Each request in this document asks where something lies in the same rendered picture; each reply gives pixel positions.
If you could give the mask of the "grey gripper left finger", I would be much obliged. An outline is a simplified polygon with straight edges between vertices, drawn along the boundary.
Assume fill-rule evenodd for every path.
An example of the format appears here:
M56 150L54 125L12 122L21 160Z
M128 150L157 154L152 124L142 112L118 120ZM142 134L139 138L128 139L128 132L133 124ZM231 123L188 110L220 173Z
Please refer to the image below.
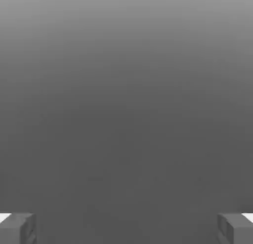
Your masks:
M0 244L37 244L36 214L0 212Z

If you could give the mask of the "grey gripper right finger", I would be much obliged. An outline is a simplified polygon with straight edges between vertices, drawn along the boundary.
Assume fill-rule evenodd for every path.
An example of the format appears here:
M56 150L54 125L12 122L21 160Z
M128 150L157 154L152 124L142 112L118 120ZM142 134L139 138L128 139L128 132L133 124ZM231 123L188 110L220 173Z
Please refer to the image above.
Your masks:
M253 244L253 213L219 213L219 244Z

